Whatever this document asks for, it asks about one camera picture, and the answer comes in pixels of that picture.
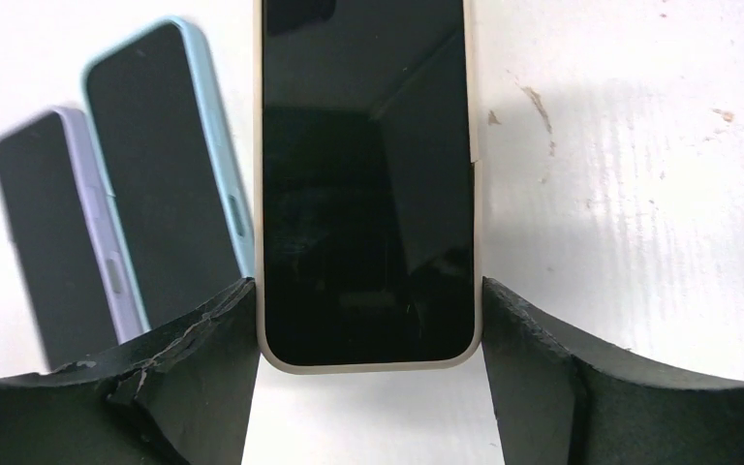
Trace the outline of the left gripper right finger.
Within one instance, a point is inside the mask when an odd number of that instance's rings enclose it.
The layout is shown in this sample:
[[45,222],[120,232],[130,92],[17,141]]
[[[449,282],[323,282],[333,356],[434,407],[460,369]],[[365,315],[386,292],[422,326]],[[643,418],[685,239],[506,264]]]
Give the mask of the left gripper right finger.
[[569,325],[495,279],[482,348],[508,464],[744,464],[744,382]]

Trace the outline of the phone with blue case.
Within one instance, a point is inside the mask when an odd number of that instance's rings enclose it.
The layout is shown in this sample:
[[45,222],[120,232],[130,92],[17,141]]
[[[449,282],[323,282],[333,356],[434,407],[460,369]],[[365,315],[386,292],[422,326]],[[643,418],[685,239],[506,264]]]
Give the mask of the phone with blue case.
[[255,271],[252,216],[209,45],[164,17],[82,78],[139,318],[163,326]]

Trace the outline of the phone with beige case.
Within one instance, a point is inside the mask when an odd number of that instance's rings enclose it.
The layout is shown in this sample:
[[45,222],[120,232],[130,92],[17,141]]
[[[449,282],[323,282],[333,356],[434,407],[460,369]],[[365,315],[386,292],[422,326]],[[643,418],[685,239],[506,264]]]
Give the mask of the phone with beige case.
[[260,1],[256,22],[264,357],[461,363],[483,326],[471,3]]

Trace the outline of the phone with lavender case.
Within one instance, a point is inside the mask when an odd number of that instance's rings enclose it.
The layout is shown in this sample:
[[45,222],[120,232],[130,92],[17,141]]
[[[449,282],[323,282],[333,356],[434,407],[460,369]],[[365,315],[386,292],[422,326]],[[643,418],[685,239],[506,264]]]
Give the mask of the phone with lavender case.
[[0,136],[0,197],[48,368],[147,330],[81,110],[49,108]]

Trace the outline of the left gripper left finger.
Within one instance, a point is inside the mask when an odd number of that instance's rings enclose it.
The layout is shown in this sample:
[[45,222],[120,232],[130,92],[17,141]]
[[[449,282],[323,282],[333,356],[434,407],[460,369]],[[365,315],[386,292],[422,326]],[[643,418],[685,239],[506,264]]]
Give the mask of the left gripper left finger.
[[0,379],[0,464],[238,464],[259,349],[256,286],[41,375]]

